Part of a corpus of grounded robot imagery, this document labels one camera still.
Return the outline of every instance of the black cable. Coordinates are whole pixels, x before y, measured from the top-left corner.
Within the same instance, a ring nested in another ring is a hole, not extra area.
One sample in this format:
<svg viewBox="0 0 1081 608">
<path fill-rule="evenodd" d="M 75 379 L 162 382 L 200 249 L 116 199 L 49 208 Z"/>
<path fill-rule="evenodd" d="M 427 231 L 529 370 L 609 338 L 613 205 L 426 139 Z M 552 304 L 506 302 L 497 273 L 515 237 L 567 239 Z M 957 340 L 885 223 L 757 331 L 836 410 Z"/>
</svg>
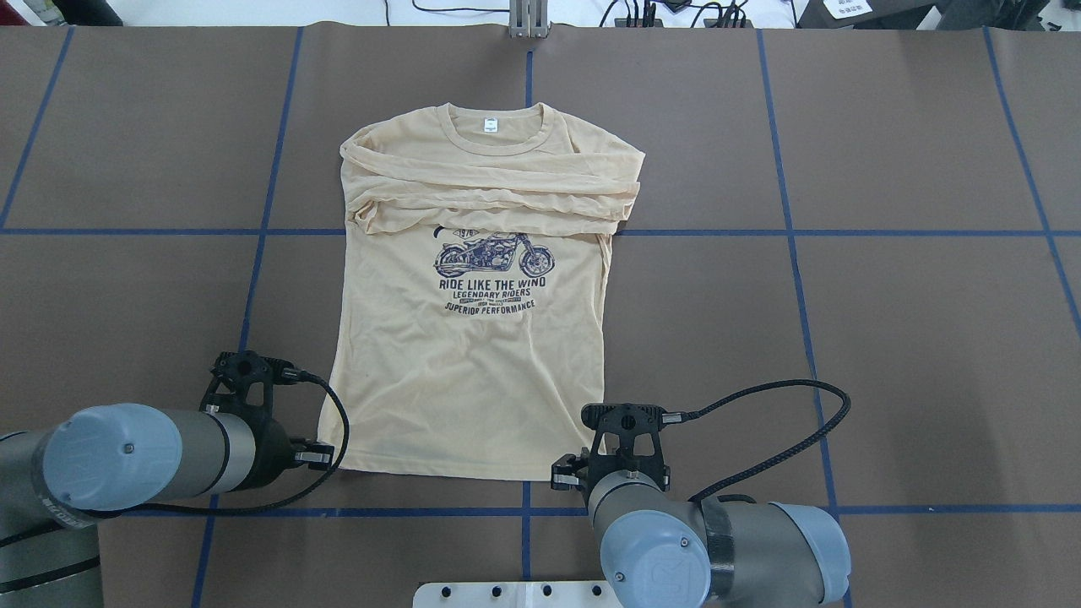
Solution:
<svg viewBox="0 0 1081 608">
<path fill-rule="evenodd" d="M 455 6 L 453 9 L 428 9 L 425 6 L 419 6 L 416 0 L 412 0 L 413 8 L 417 11 L 424 11 L 425 13 L 456 13 L 459 11 L 471 11 L 473 13 L 509 13 L 510 9 L 475 9 L 472 6 Z"/>
<path fill-rule="evenodd" d="M 698 25 L 698 17 L 702 16 L 702 12 L 706 9 L 715 6 L 717 9 L 717 21 L 721 21 L 721 16 L 724 12 L 724 6 L 721 6 L 720 2 L 706 2 L 705 4 L 698 6 L 698 12 L 694 14 L 694 21 L 691 22 L 691 27 Z"/>
<path fill-rule="evenodd" d="M 199 506 L 183 506 L 178 504 L 158 504 L 148 502 L 146 504 L 139 504 L 120 511 L 109 511 L 109 512 L 88 511 L 86 513 L 99 517 L 115 517 L 117 515 L 120 515 L 121 513 L 126 513 L 129 511 L 166 511 L 170 513 L 184 513 L 187 515 L 254 515 L 256 513 L 263 513 L 265 511 L 270 511 L 273 508 L 285 506 L 288 504 L 292 504 L 303 499 L 304 497 L 310 494 L 312 491 L 315 491 L 316 488 L 321 486 L 323 481 L 325 481 L 331 475 L 333 475 L 335 471 L 338 470 L 338 466 L 342 464 L 342 460 L 345 459 L 345 451 L 349 446 L 349 417 L 348 414 L 346 414 L 345 406 L 342 405 L 342 399 L 338 398 L 337 394 L 334 393 L 334 389 L 331 388 L 331 385 L 328 384 L 325 380 L 319 378 L 313 373 L 308 373 L 306 371 L 301 372 L 299 380 L 301 382 L 309 382 L 311 384 L 318 384 L 319 386 L 322 386 L 323 391 L 326 392 L 331 400 L 334 401 L 334 406 L 338 410 L 338 415 L 342 418 L 342 425 L 343 425 L 342 449 L 338 450 L 338 455 L 336 459 L 334 459 L 334 464 L 332 464 L 330 468 L 324 471 L 323 474 L 320 475 L 318 479 L 312 481 L 311 485 L 308 486 L 307 488 L 301 490 L 299 492 L 286 499 L 282 499 L 277 502 L 259 506 L 243 506 L 236 508 L 221 508 L 221 507 L 204 508 Z"/>
<path fill-rule="evenodd" d="M 822 381 L 818 381 L 818 380 L 806 380 L 806 379 L 782 380 L 782 381 L 778 381 L 778 382 L 770 382 L 770 383 L 766 383 L 766 384 L 759 384 L 758 386 L 751 386 L 750 388 L 744 388 L 743 391 L 739 391 L 738 393 L 733 393 L 733 394 L 729 395 L 728 397 L 724 397 L 723 399 L 721 399 L 719 401 L 716 401 L 713 404 L 710 404 L 709 406 L 706 406 L 705 408 L 702 408 L 698 411 L 694 411 L 694 412 L 677 412 L 677 414 L 680 417 L 680 419 L 679 419 L 678 422 L 673 422 L 671 424 L 679 424 L 681 422 L 688 422 L 688 421 L 691 421 L 691 420 L 697 420 L 697 419 L 706 415 L 707 413 L 716 410 L 717 408 L 720 408 L 721 406 L 724 406 L 726 404 L 731 404 L 732 401 L 735 401 L 736 399 L 739 399 L 742 397 L 746 397 L 748 395 L 753 395 L 755 393 L 761 393 L 763 391 L 772 391 L 774 388 L 784 388 L 786 386 L 811 386 L 811 387 L 814 387 L 814 388 L 820 388 L 820 389 L 826 391 L 828 393 L 832 393 L 833 395 L 837 395 L 838 397 L 840 397 L 840 399 L 841 399 L 841 408 L 837 410 L 837 413 L 833 414 L 833 418 L 829 419 L 825 424 L 823 424 L 822 427 L 818 428 L 818 431 L 815 431 L 810 436 L 808 436 L 806 439 L 803 439 L 799 444 L 796 444 L 791 448 L 788 448 L 787 450 L 785 450 L 785 451 L 783 451 L 783 452 L 780 452 L 780 453 L 778 453 L 776 455 L 773 455 L 773 457 L 768 458 L 766 460 L 763 460 L 762 462 L 756 464 L 755 466 L 751 466 L 750 468 L 747 468 L 745 471 L 736 473 L 735 475 L 732 475 L 732 476 L 725 477 L 724 479 L 721 479 L 720 481 L 713 484 L 712 486 L 709 486 L 708 488 L 705 488 L 702 491 L 699 491 L 698 493 L 696 493 L 693 497 L 689 498 L 688 499 L 689 501 L 702 501 L 706 497 L 708 497 L 710 494 L 713 494 L 713 493 L 717 493 L 718 491 L 720 491 L 723 488 L 726 488 L 726 487 L 729 487 L 729 486 L 731 486 L 733 484 L 737 484 L 739 481 L 743 481 L 744 479 L 753 477 L 755 475 L 758 475 L 759 473 L 761 473 L 761 472 L 763 472 L 763 471 L 765 471 L 768 468 L 776 466 L 776 465 L 780 464 L 782 462 L 785 462 L 786 460 L 792 458 L 793 455 L 802 452 L 803 450 L 805 450 L 805 449 L 810 448 L 811 446 L 813 446 L 813 445 L 817 444 L 818 441 L 820 441 L 822 438 L 826 436 L 826 434 L 828 434 L 838 424 L 840 424 L 841 420 L 844 419 L 845 414 L 848 414 L 849 410 L 852 408 L 852 399 L 849 397 L 848 393 L 845 393 L 844 391 L 841 391 L 840 388 L 838 388 L 837 386 L 833 386 L 832 384 L 828 384 L 828 383 L 825 383 L 825 382 L 822 382 Z"/>
<path fill-rule="evenodd" d="M 612 0 L 612 2 L 609 3 L 609 8 L 604 9 L 604 14 L 601 15 L 601 23 L 597 24 L 597 27 L 604 27 L 604 22 L 608 21 L 609 13 L 612 12 L 612 9 L 615 8 L 616 3 L 618 3 L 618 2 L 619 2 L 619 0 Z M 630 21 L 630 6 L 629 5 L 627 6 L 627 21 L 628 22 Z"/>
<path fill-rule="evenodd" d="M 758 501 L 753 497 L 748 497 L 747 494 L 721 494 L 713 498 L 717 499 L 717 502 L 749 502 L 758 504 Z"/>
<path fill-rule="evenodd" d="M 40 526 L 35 526 L 29 530 L 19 532 L 17 534 L 12 534 L 0 539 L 0 548 L 3 548 L 10 544 L 15 544 L 25 540 L 32 539 L 35 537 L 40 537 L 41 534 L 48 534 L 49 532 L 55 532 L 56 530 L 63 530 L 64 526 L 61 526 L 56 521 L 46 521 Z"/>
</svg>

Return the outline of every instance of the blue tape line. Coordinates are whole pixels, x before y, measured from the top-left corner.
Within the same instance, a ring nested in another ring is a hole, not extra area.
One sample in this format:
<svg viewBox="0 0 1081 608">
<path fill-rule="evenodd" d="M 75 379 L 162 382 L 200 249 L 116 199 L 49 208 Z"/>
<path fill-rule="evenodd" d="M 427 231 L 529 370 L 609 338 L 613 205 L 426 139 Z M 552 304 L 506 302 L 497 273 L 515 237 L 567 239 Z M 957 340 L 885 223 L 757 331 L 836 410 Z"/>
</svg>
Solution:
<svg viewBox="0 0 1081 608">
<path fill-rule="evenodd" d="M 278 123 L 278 141 L 275 144 L 273 161 L 270 164 L 270 180 L 267 183 L 267 197 L 263 207 L 263 222 L 259 224 L 259 242 L 255 247 L 255 260 L 252 263 L 252 279 L 248 285 L 248 301 L 244 303 L 244 320 L 240 327 L 240 351 L 248 348 L 248 335 L 252 323 L 252 305 L 255 302 L 255 288 L 263 269 L 263 251 L 266 248 L 267 230 L 270 226 L 270 211 L 273 208 L 273 194 L 278 185 L 278 168 L 281 164 L 281 150 L 285 145 L 285 129 L 289 127 L 289 107 L 293 101 L 293 84 L 296 82 L 296 65 L 301 57 L 301 42 L 304 40 L 304 28 L 296 28 L 296 40 L 293 42 L 293 62 L 289 67 L 289 82 L 285 84 L 285 101 L 281 107 L 281 119 Z"/>
<path fill-rule="evenodd" d="M 1025 154 L 1025 147 L 1020 143 L 1020 135 L 1017 133 L 1017 125 L 1014 123 L 1013 113 L 1010 110 L 1006 91 L 1002 87 L 1002 75 L 999 72 L 999 61 L 995 56 L 995 44 L 991 42 L 991 30 L 987 26 L 984 26 L 984 42 L 987 43 L 987 57 L 991 62 L 991 72 L 995 75 L 995 88 L 999 91 L 999 101 L 1002 102 L 1002 113 L 1006 117 L 1006 125 L 1010 128 L 1010 135 L 1014 140 L 1014 147 L 1017 148 L 1017 157 L 1020 159 L 1020 167 L 1025 171 L 1025 181 L 1028 182 L 1028 189 L 1032 194 L 1032 202 L 1036 204 L 1036 212 L 1040 216 L 1040 225 L 1043 226 L 1043 234 L 1047 238 L 1047 248 L 1051 250 L 1051 257 L 1055 263 L 1055 270 L 1058 273 L 1058 281 L 1063 286 L 1063 292 L 1066 294 L 1066 304 L 1069 306 L 1070 316 L 1073 318 L 1073 329 L 1078 332 L 1078 338 L 1081 338 L 1081 314 L 1078 314 L 1073 290 L 1070 289 L 1070 281 L 1066 278 L 1066 269 L 1063 267 L 1063 261 L 1058 256 L 1058 247 L 1055 246 L 1055 238 L 1051 233 L 1051 224 L 1047 222 L 1043 201 L 1040 200 L 1040 191 L 1036 187 L 1036 180 L 1032 177 L 1032 170 L 1028 164 L 1028 156 Z"/>
<path fill-rule="evenodd" d="M 210 507 L 217 507 L 217 495 L 210 499 Z M 203 527 L 203 544 L 199 550 L 199 567 L 196 569 L 196 584 L 191 590 L 191 608 L 199 608 L 202 604 L 202 587 L 206 581 L 206 564 L 210 561 L 210 545 L 214 538 L 214 518 L 208 517 Z"/>
<path fill-rule="evenodd" d="M 533 51 L 525 52 L 525 107 L 533 105 Z"/>
<path fill-rule="evenodd" d="M 450 507 L 373 507 L 373 508 L 342 508 L 342 507 L 296 507 L 276 508 L 262 513 L 248 515 L 235 515 L 233 517 L 324 517 L 324 518 L 386 518 L 386 517 L 585 517 L 588 514 L 585 507 L 565 506 L 531 506 L 523 508 L 520 506 L 450 506 Z M 189 513 L 174 513 L 172 511 L 131 511 L 124 517 L 202 517 Z"/>
<path fill-rule="evenodd" d="M 956 515 L 980 513 L 1081 513 L 1081 504 L 902 504 L 902 505 L 838 505 L 837 515 Z M 521 517 L 523 510 L 518 506 L 452 506 L 452 507 L 397 507 L 397 508 L 337 508 L 301 507 L 276 508 L 235 517 L 282 517 L 282 518 L 411 518 L 411 517 Z M 585 517 L 583 508 L 562 506 L 534 506 L 530 517 Z M 169 511 L 132 511 L 123 517 L 202 517 Z"/>
<path fill-rule="evenodd" d="M 533 566 L 530 559 L 530 542 L 532 537 L 531 514 L 533 508 L 533 484 L 522 481 L 522 580 L 533 579 Z"/>
<path fill-rule="evenodd" d="M 344 237 L 345 228 L 267 228 L 268 236 Z"/>
<path fill-rule="evenodd" d="M 617 230 L 617 237 L 783 237 L 787 236 L 787 230 L 775 229 L 696 229 L 696 228 L 662 228 L 641 229 L 628 228 Z"/>
<path fill-rule="evenodd" d="M 23 154 L 18 157 L 18 164 L 15 167 L 15 174 L 11 177 L 11 186 L 8 188 L 8 197 L 3 201 L 3 209 L 0 210 L 0 228 L 8 223 L 8 214 L 11 213 L 11 206 L 15 202 L 15 193 L 18 190 L 18 182 L 23 179 L 23 170 L 26 169 L 26 161 L 30 158 L 30 150 L 34 149 L 34 142 L 38 138 L 38 129 L 41 127 L 41 119 L 45 116 L 45 108 L 49 107 L 49 100 L 53 96 L 53 89 L 56 88 L 56 79 L 61 76 L 61 67 L 67 58 L 68 47 L 71 45 L 71 37 L 75 36 L 75 28 L 68 27 L 67 35 L 64 36 L 64 44 L 61 45 L 61 53 L 56 56 L 56 65 L 53 66 L 53 75 L 49 77 L 49 85 L 45 87 L 45 94 L 41 97 L 41 105 L 38 106 L 38 114 L 34 117 L 34 124 L 30 127 L 30 134 L 26 137 L 26 145 L 23 146 Z"/>
<path fill-rule="evenodd" d="M 12 236 L 258 236 L 259 228 L 0 228 L 0 235 Z M 910 230 L 910 229 L 842 229 L 795 228 L 797 237 L 961 237 L 961 238 L 1044 238 L 1043 230 Z M 1081 237 L 1081 230 L 1052 230 L 1056 237 Z M 345 228 L 267 228 L 266 235 L 278 236 L 345 236 Z M 787 237 L 789 230 L 777 228 L 629 228 L 615 233 L 617 237 Z"/>
<path fill-rule="evenodd" d="M 765 55 L 765 39 L 761 29 L 756 29 L 758 38 L 758 58 L 762 66 L 762 87 L 765 91 L 765 110 L 770 118 L 770 137 L 773 140 L 773 160 L 777 168 L 777 185 L 780 189 L 780 207 L 785 215 L 785 230 L 788 237 L 788 257 L 792 266 L 792 280 L 796 285 L 796 302 L 800 310 L 800 327 L 803 330 L 803 351 L 806 355 L 808 367 L 811 378 L 818 379 L 818 369 L 815 366 L 814 344 L 811 341 L 811 323 L 808 320 L 806 300 L 803 295 L 803 277 L 800 274 L 799 255 L 796 250 L 796 230 L 792 225 L 792 211 L 788 200 L 788 182 L 785 180 L 785 164 L 780 158 L 780 136 L 777 133 L 777 116 L 773 107 L 773 89 L 770 85 L 770 64 Z M 818 424 L 825 424 L 826 417 L 822 409 L 822 394 L 814 391 L 815 413 L 818 417 Z M 823 437 L 818 441 L 818 449 L 822 452 L 822 468 L 826 481 L 826 498 L 829 501 L 829 512 L 837 516 L 837 492 L 833 488 L 833 467 L 829 459 L 829 442 Z"/>
<path fill-rule="evenodd" d="M 964 513 L 1081 513 L 1081 504 L 904 504 L 838 506 L 841 515 L 956 515 Z"/>
<path fill-rule="evenodd" d="M 258 228 L 4 228 L 4 235 L 26 236 L 256 236 Z"/>
<path fill-rule="evenodd" d="M 281 120 L 278 124 L 278 142 L 275 145 L 273 162 L 270 164 L 270 179 L 267 185 L 266 203 L 263 207 L 263 222 L 259 224 L 259 242 L 255 248 L 255 260 L 252 262 L 252 278 L 248 283 L 248 300 L 244 303 L 244 320 L 240 329 L 240 341 L 237 351 L 248 347 L 248 333 L 251 326 L 252 302 L 255 300 L 255 287 L 259 280 L 259 268 L 263 265 L 263 250 L 267 240 L 267 228 L 270 224 L 270 210 L 273 207 L 273 191 L 278 182 L 278 167 L 281 163 L 281 150 L 285 142 L 285 128 L 289 124 L 289 106 L 293 97 L 293 84 L 296 81 L 296 65 L 301 56 L 301 41 L 304 39 L 304 28 L 296 28 L 296 40 L 293 42 L 293 61 L 289 67 L 289 81 L 285 84 L 285 101 L 282 103 Z M 211 507 L 217 506 L 217 497 L 211 499 Z M 206 577 L 206 564 L 210 560 L 210 547 L 214 540 L 214 516 L 206 517 L 206 528 L 199 556 L 199 569 L 196 571 L 196 586 L 191 592 L 191 608 L 199 608 L 202 603 L 203 580 Z"/>
</svg>

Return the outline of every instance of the t-shirt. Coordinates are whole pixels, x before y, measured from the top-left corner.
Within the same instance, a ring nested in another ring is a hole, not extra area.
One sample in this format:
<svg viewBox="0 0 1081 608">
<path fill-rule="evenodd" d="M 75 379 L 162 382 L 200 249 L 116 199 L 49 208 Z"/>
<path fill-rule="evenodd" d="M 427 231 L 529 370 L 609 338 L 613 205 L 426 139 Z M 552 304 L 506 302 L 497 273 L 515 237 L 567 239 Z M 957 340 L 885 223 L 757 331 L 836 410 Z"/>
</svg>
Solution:
<svg viewBox="0 0 1081 608">
<path fill-rule="evenodd" d="M 612 234 L 643 155 L 545 104 L 428 107 L 341 148 L 342 465 L 546 480 L 604 393 Z M 329 400 L 319 438 L 339 445 Z"/>
</svg>

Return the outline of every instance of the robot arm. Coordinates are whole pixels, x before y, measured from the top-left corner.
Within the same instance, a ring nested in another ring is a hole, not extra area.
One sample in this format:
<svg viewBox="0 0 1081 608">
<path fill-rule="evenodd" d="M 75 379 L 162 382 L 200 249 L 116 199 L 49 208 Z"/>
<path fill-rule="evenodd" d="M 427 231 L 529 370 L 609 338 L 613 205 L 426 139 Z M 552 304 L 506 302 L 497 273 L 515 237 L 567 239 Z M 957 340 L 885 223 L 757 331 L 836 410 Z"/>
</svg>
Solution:
<svg viewBox="0 0 1081 608">
<path fill-rule="evenodd" d="M 51 431 L 0 437 L 0 606 L 102 606 L 104 518 L 188 508 L 145 503 L 257 488 L 303 465 L 323 471 L 321 481 L 337 467 L 333 446 L 291 438 L 272 418 L 275 385 L 326 387 L 321 379 L 250 351 L 223 353 L 211 373 L 199 411 L 98 406 Z"/>
<path fill-rule="evenodd" d="M 829 389 L 844 401 L 832 428 L 849 399 Z M 665 497 L 669 467 L 658 433 L 693 418 L 657 406 L 590 404 L 582 419 L 596 431 L 592 448 L 552 464 L 553 489 L 583 492 L 601 568 L 623 606 L 698 608 L 712 598 L 728 608 L 801 608 L 843 597 L 852 560 L 844 533 L 825 511 L 757 504 L 744 495 L 689 502 Z M 600 453 L 605 434 L 618 437 L 613 454 Z M 636 453 L 641 436 L 652 440 L 652 454 Z"/>
</svg>

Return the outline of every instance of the motorcycle graphic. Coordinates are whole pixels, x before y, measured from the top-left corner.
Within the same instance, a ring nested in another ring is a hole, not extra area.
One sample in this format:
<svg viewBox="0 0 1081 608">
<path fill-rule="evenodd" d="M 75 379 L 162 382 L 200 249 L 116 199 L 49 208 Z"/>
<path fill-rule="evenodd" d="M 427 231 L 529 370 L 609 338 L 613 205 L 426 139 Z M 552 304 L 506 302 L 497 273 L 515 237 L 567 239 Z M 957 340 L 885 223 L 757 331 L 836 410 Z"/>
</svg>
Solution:
<svg viewBox="0 0 1081 608">
<path fill-rule="evenodd" d="M 462 238 L 468 238 L 476 230 L 455 230 Z M 522 233 L 492 233 L 491 235 L 465 242 L 444 243 L 436 256 L 436 272 L 446 278 L 461 277 L 472 272 L 505 273 L 510 269 L 519 246 L 524 252 L 518 265 L 525 276 L 536 278 L 548 274 L 556 266 L 556 259 L 547 247 L 533 244 Z"/>
</svg>

